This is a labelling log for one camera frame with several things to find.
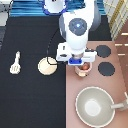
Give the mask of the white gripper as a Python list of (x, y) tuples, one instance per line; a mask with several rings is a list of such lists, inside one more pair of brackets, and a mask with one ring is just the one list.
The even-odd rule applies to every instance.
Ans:
[(85, 62), (94, 62), (96, 55), (97, 52), (91, 49), (86, 49), (81, 54), (73, 54), (67, 44), (59, 44), (56, 60), (59, 62), (67, 62), (69, 65), (83, 65)]

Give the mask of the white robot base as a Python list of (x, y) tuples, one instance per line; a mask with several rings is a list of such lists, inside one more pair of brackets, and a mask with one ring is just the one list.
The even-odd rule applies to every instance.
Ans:
[(66, 9), (66, 0), (44, 0), (45, 14), (59, 14)]

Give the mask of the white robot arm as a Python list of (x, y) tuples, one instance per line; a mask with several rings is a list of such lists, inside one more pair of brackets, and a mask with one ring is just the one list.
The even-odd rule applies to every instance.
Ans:
[(85, 7), (63, 13), (59, 18), (61, 36), (65, 39), (58, 44), (56, 60), (79, 66), (94, 62), (97, 52), (87, 48), (88, 34), (98, 7), (96, 0), (84, 0)]

